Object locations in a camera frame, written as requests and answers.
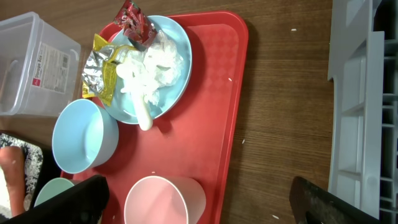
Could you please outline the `light blue bowl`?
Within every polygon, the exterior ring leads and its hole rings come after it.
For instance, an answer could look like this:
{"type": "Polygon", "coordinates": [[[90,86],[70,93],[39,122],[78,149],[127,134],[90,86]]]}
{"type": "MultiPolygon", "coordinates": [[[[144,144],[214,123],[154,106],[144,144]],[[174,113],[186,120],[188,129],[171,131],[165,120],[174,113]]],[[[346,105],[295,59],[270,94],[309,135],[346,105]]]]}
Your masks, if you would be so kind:
{"type": "Polygon", "coordinates": [[[117,121],[94,102],[79,99],[71,102],[58,117],[52,152],[61,170],[77,174],[108,161],[118,140],[117,121]]]}

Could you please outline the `orange carrot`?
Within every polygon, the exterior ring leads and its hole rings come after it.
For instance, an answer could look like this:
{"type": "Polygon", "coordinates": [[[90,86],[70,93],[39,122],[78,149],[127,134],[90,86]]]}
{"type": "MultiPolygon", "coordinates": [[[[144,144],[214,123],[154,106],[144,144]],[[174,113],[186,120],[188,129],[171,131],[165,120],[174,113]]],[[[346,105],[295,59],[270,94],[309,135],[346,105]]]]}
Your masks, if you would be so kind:
{"type": "Polygon", "coordinates": [[[2,147],[1,169],[6,180],[12,216],[16,217],[25,212],[24,155],[22,149],[16,146],[2,147]]]}

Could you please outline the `red snack wrapper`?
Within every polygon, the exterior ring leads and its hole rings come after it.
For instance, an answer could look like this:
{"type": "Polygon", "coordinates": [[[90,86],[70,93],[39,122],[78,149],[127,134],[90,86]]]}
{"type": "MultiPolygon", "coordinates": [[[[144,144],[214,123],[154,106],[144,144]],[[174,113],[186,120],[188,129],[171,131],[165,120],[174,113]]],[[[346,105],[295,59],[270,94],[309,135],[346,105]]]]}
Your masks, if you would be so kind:
{"type": "Polygon", "coordinates": [[[138,50],[146,51],[155,40],[157,30],[133,0],[125,0],[113,22],[138,50]]]}

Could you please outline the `yellow foil wrapper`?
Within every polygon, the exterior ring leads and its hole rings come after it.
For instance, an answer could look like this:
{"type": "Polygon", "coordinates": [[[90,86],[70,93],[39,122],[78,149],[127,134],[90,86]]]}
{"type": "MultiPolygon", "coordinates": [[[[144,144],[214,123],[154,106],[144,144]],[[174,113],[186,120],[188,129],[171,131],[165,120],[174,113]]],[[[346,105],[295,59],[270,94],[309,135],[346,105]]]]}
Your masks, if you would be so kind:
{"type": "Polygon", "coordinates": [[[116,88],[116,67],[124,63],[129,51],[136,51],[131,45],[109,43],[99,34],[94,35],[93,49],[82,72],[83,86],[93,92],[103,104],[111,106],[116,88]]]}

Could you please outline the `white plastic spoon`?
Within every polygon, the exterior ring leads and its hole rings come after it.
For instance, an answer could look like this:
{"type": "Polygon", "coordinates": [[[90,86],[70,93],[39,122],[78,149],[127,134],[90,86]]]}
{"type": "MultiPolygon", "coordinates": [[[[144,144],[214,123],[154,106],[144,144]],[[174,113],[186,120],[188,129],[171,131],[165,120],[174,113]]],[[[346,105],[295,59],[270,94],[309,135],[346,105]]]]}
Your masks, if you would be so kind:
{"type": "Polygon", "coordinates": [[[153,125],[153,120],[143,96],[138,92],[132,92],[131,99],[139,127],[143,131],[150,130],[153,125]]]}

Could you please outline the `white rice grains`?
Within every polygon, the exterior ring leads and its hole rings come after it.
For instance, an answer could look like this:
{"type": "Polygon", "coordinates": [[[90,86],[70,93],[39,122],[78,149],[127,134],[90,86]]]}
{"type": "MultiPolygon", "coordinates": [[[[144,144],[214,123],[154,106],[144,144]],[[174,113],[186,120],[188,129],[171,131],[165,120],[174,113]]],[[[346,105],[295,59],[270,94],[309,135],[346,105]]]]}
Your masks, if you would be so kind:
{"type": "MultiPolygon", "coordinates": [[[[28,211],[30,206],[34,205],[34,193],[43,164],[43,152],[39,146],[7,134],[1,134],[1,147],[5,146],[17,146],[22,149],[22,154],[24,155],[25,181],[24,209],[28,211]]],[[[11,203],[4,172],[1,170],[1,222],[10,218],[12,218],[11,203]]]]}

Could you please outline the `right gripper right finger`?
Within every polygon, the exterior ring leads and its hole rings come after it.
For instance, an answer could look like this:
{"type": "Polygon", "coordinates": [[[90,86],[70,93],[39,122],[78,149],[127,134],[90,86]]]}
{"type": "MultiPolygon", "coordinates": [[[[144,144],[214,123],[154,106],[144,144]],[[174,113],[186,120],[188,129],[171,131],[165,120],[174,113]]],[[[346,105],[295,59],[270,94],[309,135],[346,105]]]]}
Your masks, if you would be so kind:
{"type": "Polygon", "coordinates": [[[294,177],[292,181],[289,201],[296,223],[380,223],[377,218],[364,213],[300,176],[294,177]]]}

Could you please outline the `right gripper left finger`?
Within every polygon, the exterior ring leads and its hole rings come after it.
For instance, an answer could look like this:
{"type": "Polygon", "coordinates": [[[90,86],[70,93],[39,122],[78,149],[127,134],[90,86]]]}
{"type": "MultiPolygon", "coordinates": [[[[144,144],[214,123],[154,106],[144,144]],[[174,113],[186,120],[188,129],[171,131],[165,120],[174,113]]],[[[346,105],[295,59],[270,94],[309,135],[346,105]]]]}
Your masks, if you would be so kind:
{"type": "Polygon", "coordinates": [[[108,200],[106,178],[94,175],[6,224],[98,224],[108,200]]]}

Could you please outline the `white tissue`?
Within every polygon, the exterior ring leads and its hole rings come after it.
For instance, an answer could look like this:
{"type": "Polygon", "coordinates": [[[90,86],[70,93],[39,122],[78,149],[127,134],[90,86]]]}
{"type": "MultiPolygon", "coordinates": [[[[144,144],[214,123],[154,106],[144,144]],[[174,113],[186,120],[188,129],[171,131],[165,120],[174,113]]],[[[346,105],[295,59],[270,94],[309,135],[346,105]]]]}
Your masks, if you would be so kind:
{"type": "Polygon", "coordinates": [[[124,63],[129,66],[134,84],[124,81],[121,93],[137,90],[146,103],[157,106],[160,89],[176,84],[180,78],[184,59],[178,53],[176,43],[160,30],[147,50],[129,50],[124,63]]]}

